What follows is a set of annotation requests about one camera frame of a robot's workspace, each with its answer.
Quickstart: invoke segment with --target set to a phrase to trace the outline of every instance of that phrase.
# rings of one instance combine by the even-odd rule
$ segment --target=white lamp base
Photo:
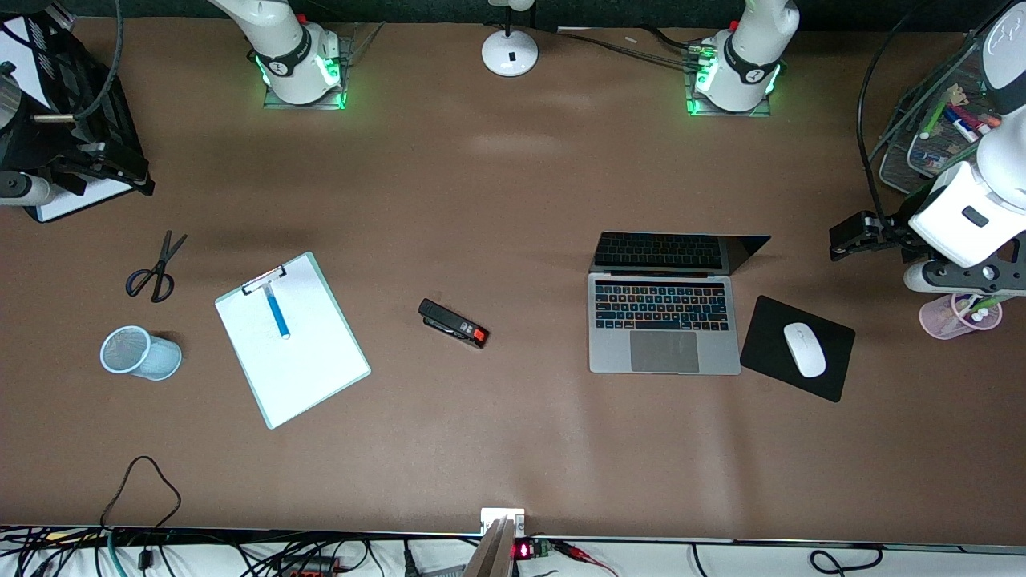
[[[520,76],[538,63],[538,44],[525,32],[514,30],[506,36],[506,31],[500,30],[484,40],[481,60],[499,76]]]

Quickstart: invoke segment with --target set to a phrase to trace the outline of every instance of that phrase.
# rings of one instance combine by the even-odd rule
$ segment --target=scissors
[[[128,293],[129,297],[137,297],[143,291],[143,286],[146,286],[146,283],[154,276],[157,277],[157,283],[153,287],[153,297],[150,300],[154,303],[159,303],[171,296],[171,292],[174,291],[174,279],[171,278],[171,275],[164,274],[164,268],[167,267],[167,261],[171,260],[171,257],[177,252],[179,246],[182,246],[182,243],[186,241],[186,238],[189,238],[189,235],[183,234],[182,238],[174,243],[174,246],[171,246],[171,231],[167,231],[167,234],[164,235],[164,244],[160,248],[160,259],[157,261],[157,265],[152,269],[144,268],[136,270],[125,281],[125,292]],[[143,280],[135,282],[140,277],[143,277]],[[167,291],[161,292],[165,280],[167,281]]]

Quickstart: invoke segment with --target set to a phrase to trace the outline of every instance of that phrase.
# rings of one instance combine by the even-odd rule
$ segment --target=computer mouse
[[[827,359],[816,333],[804,322],[792,322],[784,328],[784,340],[791,350],[798,372],[806,379],[819,377],[827,370]]]

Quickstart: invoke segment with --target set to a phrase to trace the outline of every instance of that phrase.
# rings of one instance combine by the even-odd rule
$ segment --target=laptop screen
[[[729,275],[770,240],[768,235],[603,232],[593,271]]]

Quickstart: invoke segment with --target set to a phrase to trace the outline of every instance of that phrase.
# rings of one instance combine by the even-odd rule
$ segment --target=black scissors handle
[[[171,292],[174,291],[174,278],[169,274],[164,274],[164,263],[160,262],[157,264],[155,269],[140,269],[131,273],[128,276],[128,280],[125,281],[125,292],[128,293],[129,297],[137,297],[140,293],[143,292],[143,287],[146,283],[150,281],[154,276],[157,277],[157,282],[153,286],[153,297],[150,298],[151,302],[159,303],[171,296]],[[164,285],[164,281],[167,281],[167,291],[161,294],[161,286]]]

